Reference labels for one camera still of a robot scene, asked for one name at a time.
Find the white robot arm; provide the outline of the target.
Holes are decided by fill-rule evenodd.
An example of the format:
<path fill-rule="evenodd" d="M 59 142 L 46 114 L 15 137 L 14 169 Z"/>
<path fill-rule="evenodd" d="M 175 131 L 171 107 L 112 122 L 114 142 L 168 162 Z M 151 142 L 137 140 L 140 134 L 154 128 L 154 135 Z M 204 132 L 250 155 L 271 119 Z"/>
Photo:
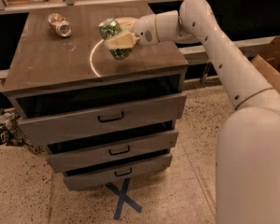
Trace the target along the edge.
<path fill-rule="evenodd" d="M 105 46 L 123 59 L 137 46 L 197 38 L 235 109 L 217 141 L 216 224 L 280 224 L 280 93 L 217 24 L 205 0 L 139 19 L 99 25 Z"/>

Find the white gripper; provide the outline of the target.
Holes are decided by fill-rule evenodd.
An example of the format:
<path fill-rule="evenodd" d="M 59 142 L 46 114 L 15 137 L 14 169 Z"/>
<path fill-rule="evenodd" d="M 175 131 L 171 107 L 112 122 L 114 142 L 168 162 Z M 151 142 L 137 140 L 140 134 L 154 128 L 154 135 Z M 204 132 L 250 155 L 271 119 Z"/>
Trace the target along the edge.
<path fill-rule="evenodd" d="M 135 44 L 141 46 L 156 45 L 159 39 L 156 31 L 156 15 L 146 15 L 139 18 L 133 25 L 133 33 L 123 31 L 108 38 L 105 46 L 108 49 L 131 49 Z"/>

